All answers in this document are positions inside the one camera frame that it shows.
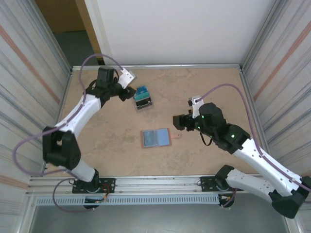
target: striped wall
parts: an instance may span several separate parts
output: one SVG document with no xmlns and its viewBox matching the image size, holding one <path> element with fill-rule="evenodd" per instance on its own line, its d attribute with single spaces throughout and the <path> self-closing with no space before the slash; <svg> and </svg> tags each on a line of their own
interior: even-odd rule
<svg viewBox="0 0 311 233">
<path fill-rule="evenodd" d="M 311 1 L 282 2 L 245 74 L 272 156 L 311 175 Z M 298 216 L 311 232 L 311 205 Z"/>
<path fill-rule="evenodd" d="M 10 233 L 29 181 L 12 149 L 56 122 L 70 70 L 34 1 L 0 1 L 0 35 L 0 232 Z M 22 146 L 18 160 L 40 171 L 41 138 Z"/>
</svg>

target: white wall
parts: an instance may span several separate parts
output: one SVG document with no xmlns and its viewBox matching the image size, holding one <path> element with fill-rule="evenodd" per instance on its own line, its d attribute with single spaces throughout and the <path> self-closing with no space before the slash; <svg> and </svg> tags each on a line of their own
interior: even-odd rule
<svg viewBox="0 0 311 233">
<path fill-rule="evenodd" d="M 180 64 L 242 62 L 274 2 L 86 0 L 86 5 L 103 53 L 123 64 Z"/>
</svg>

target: small box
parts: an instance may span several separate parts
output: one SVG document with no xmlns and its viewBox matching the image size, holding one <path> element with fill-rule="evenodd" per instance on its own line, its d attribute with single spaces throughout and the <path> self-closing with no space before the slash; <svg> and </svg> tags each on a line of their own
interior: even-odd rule
<svg viewBox="0 0 311 233">
<path fill-rule="evenodd" d="M 138 112 L 147 108 L 151 108 L 154 105 L 150 97 L 149 91 L 145 85 L 137 88 L 133 99 L 135 102 L 135 108 Z"/>
</svg>

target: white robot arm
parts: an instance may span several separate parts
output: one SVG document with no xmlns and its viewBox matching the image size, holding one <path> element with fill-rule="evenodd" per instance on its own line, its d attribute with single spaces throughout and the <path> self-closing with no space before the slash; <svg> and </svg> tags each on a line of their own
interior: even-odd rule
<svg viewBox="0 0 311 233">
<path fill-rule="evenodd" d="M 90 192 L 98 189 L 99 175 L 94 168 L 82 160 L 76 139 L 90 118 L 111 97 L 119 96 L 122 101 L 125 101 L 134 96 L 136 90 L 128 85 L 135 79 L 135 75 L 125 68 L 121 72 L 121 76 L 116 78 L 114 69 L 100 67 L 97 79 L 86 89 L 85 101 L 82 96 L 73 110 L 54 128 L 64 123 L 66 125 L 52 134 L 43 136 L 43 159 L 47 163 L 70 170 Z M 81 105 L 83 106 L 79 113 L 74 115 Z"/>
<path fill-rule="evenodd" d="M 221 190 L 232 187 L 253 193 L 270 202 L 280 214 L 294 218 L 309 194 L 299 184 L 310 188 L 311 178 L 301 177 L 288 170 L 263 149 L 261 149 L 261 155 L 254 140 L 246 131 L 237 125 L 227 123 L 221 109 L 215 104 L 204 104 L 203 100 L 199 99 L 199 96 L 189 99 L 188 103 L 192 106 L 192 112 L 188 115 L 174 116 L 174 126 L 178 130 L 183 130 L 185 127 L 187 131 L 198 130 L 204 143 L 203 134 L 209 136 L 209 145 L 214 142 L 219 148 L 247 162 L 264 178 L 250 176 L 232 166 L 225 165 L 216 174 L 218 187 Z M 288 179 L 279 170 L 292 179 Z"/>
</svg>

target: beige tabletop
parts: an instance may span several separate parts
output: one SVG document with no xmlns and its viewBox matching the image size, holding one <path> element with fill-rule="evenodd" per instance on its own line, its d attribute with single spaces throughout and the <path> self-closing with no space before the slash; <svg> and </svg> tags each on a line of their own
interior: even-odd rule
<svg viewBox="0 0 311 233">
<path fill-rule="evenodd" d="M 137 113 L 133 100 L 122 102 L 114 97 L 90 119 L 78 138 L 82 158 L 97 169 L 100 176 L 215 174 L 225 164 L 245 173 L 255 173 L 248 164 L 216 145 L 205 146 L 198 131 L 178 131 L 173 126 L 173 115 L 188 113 L 188 98 L 203 95 L 222 83 L 235 84 L 243 91 L 237 69 L 135 69 L 133 72 L 137 78 L 132 86 L 146 85 L 154 108 Z M 83 71 L 87 85 L 96 77 L 97 71 Z M 78 71 L 75 71 L 63 117 L 81 95 Z M 221 108 L 227 122 L 250 133 L 242 99 L 235 89 L 222 87 L 206 97 L 207 102 Z M 172 139 L 171 146 L 142 149 L 140 131 L 160 128 L 169 128 L 172 134 L 182 136 Z"/>
</svg>

